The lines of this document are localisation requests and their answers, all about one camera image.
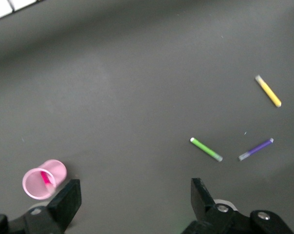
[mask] green marker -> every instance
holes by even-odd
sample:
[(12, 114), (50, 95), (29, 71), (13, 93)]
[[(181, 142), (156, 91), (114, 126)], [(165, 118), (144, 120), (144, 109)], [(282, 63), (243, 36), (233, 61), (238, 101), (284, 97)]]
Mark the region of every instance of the green marker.
[(193, 143), (196, 147), (198, 147), (201, 150), (203, 150), (205, 153), (207, 153), (211, 157), (213, 157), (214, 159), (216, 159), (218, 162), (221, 162), (223, 160), (223, 157), (222, 156), (218, 155), (216, 152), (214, 152), (210, 148), (208, 148), (205, 145), (203, 145), (200, 141), (198, 141), (194, 137), (190, 139), (190, 142)]

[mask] gray table surface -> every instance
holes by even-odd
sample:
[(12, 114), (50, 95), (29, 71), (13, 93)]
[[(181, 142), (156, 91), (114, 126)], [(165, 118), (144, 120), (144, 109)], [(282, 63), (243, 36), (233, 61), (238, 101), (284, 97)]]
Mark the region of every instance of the gray table surface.
[(193, 177), (294, 231), (294, 0), (48, 0), (0, 20), (0, 213), (38, 202), (21, 180), (51, 158), (81, 179), (68, 234), (179, 234)]

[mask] screw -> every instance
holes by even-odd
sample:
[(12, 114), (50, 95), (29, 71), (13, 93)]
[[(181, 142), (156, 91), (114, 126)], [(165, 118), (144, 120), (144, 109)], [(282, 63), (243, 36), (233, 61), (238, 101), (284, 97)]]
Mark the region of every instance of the screw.
[(257, 216), (260, 217), (261, 219), (264, 219), (264, 220), (270, 219), (270, 216), (265, 212), (258, 212)]
[(227, 206), (224, 206), (222, 204), (219, 204), (217, 205), (217, 209), (220, 211), (220, 212), (223, 212), (223, 213), (227, 213), (229, 211), (228, 207)]
[(32, 212), (31, 215), (38, 215), (41, 212), (41, 209), (35, 208)]

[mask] pink cup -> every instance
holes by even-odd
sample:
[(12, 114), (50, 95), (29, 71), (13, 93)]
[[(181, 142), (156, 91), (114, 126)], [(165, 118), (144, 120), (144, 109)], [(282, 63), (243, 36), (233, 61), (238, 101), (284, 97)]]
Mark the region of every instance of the pink cup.
[(51, 159), (44, 162), (37, 168), (25, 173), (22, 186), (26, 194), (37, 200), (44, 200), (51, 197), (52, 193), (47, 190), (41, 172), (45, 172), (49, 181), (56, 188), (67, 176), (67, 169), (64, 164), (58, 160)]

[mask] black object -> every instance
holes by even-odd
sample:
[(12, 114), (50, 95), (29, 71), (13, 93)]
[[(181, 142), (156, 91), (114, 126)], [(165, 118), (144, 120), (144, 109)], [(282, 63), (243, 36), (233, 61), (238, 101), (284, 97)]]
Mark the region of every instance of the black object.
[(0, 214), (0, 234), (63, 234), (81, 206), (79, 179), (70, 180), (46, 206), (9, 221)]
[(215, 204), (200, 178), (192, 179), (191, 205), (197, 221), (182, 234), (294, 234), (273, 212), (257, 210), (246, 217), (230, 206)]

